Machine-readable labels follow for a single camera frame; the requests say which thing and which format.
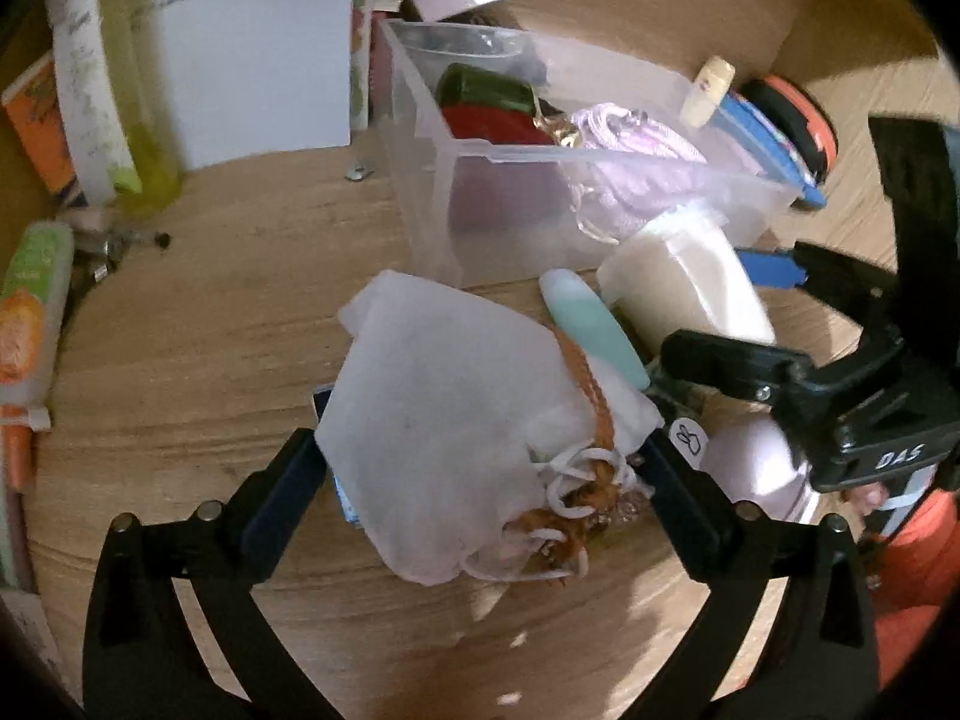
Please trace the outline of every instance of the screw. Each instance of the screw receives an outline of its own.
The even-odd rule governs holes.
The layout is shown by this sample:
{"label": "screw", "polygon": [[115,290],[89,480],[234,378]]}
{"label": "screw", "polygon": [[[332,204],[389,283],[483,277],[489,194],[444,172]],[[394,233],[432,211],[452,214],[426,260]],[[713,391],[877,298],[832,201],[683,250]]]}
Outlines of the screw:
{"label": "screw", "polygon": [[113,518],[110,529],[114,531],[114,533],[123,533],[123,531],[129,530],[134,522],[136,522],[136,517],[130,512],[123,512],[123,514],[117,514],[117,516]]}
{"label": "screw", "polygon": [[840,514],[828,514],[824,517],[824,522],[827,523],[827,528],[830,528],[834,533],[843,533],[849,527],[846,519],[840,517]]}
{"label": "screw", "polygon": [[362,162],[354,162],[353,166],[347,171],[347,174],[344,178],[347,181],[363,181],[368,175],[373,172],[372,167],[367,167]]}
{"label": "screw", "polygon": [[791,362],[787,367],[787,375],[795,382],[801,382],[806,378],[806,368],[799,362]]}
{"label": "screw", "polygon": [[116,266],[114,266],[109,260],[104,263],[99,264],[96,268],[93,269],[93,280],[99,284],[103,281],[109,274],[114,274],[116,272]]}
{"label": "screw", "polygon": [[763,517],[763,509],[752,501],[738,501],[733,507],[736,515],[747,522],[754,522]]}
{"label": "screw", "polygon": [[853,448],[853,431],[850,429],[850,425],[840,425],[840,427],[837,428],[836,435],[841,449]]}
{"label": "screw", "polygon": [[224,512],[224,505],[220,501],[203,501],[197,507],[197,518],[203,522],[213,522]]}

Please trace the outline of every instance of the sticker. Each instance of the sticker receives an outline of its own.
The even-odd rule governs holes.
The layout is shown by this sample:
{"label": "sticker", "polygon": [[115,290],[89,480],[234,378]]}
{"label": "sticker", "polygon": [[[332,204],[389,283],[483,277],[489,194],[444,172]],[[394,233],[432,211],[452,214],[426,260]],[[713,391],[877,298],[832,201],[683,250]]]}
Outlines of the sticker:
{"label": "sticker", "polygon": [[699,469],[709,441],[704,429],[692,419],[681,416],[670,425],[668,435],[672,445],[690,463],[690,466]]}
{"label": "sticker", "polygon": [[23,381],[37,364],[61,245],[56,230],[30,230],[13,255],[0,298],[0,385]]}

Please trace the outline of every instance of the orange object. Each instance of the orange object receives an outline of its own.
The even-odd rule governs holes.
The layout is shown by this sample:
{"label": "orange object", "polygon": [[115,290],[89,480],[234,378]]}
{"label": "orange object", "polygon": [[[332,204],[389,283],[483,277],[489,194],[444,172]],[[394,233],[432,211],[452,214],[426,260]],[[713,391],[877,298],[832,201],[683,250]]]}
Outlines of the orange object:
{"label": "orange object", "polygon": [[[26,410],[16,406],[0,406],[0,416],[22,416],[25,413]],[[18,493],[22,493],[34,480],[33,440],[34,432],[29,427],[0,427],[0,456],[6,461],[7,484]]]}
{"label": "orange object", "polygon": [[43,304],[27,290],[0,302],[0,384],[16,384],[37,364],[43,340]]}
{"label": "orange object", "polygon": [[51,52],[40,57],[0,97],[7,116],[50,194],[72,200],[79,193],[77,172],[66,145],[64,120],[56,99]]}
{"label": "orange object", "polygon": [[880,684],[910,659],[960,584],[960,520],[952,493],[934,490],[886,545],[872,594]]}
{"label": "orange object", "polygon": [[837,143],[834,139],[833,130],[830,129],[829,123],[817,106],[808,100],[793,84],[779,76],[766,76],[763,82],[783,95],[784,98],[787,98],[789,103],[803,114],[810,137],[813,138],[813,142],[816,143],[819,150],[827,156],[827,171],[833,170],[837,161]]}

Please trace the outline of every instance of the mint green object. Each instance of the mint green object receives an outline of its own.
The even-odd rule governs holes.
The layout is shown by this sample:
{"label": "mint green object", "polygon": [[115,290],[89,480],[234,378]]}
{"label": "mint green object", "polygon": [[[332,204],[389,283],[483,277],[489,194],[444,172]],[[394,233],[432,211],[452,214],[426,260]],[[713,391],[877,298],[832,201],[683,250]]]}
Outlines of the mint green object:
{"label": "mint green object", "polygon": [[637,351],[586,281],[573,271],[556,269],[541,276],[539,285],[555,324],[583,351],[615,367],[636,389],[650,386]]}

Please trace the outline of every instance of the red cloth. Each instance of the red cloth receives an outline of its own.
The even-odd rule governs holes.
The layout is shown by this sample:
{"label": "red cloth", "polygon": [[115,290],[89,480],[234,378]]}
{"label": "red cloth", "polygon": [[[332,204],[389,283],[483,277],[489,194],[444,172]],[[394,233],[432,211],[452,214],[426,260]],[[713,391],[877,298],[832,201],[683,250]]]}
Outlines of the red cloth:
{"label": "red cloth", "polygon": [[482,141],[514,146],[554,146],[553,139],[536,129],[534,119],[518,111],[488,105],[445,105],[443,118],[457,140]]}
{"label": "red cloth", "polygon": [[960,525],[952,493],[935,490],[882,553],[874,591],[880,685],[917,649],[960,583]]}

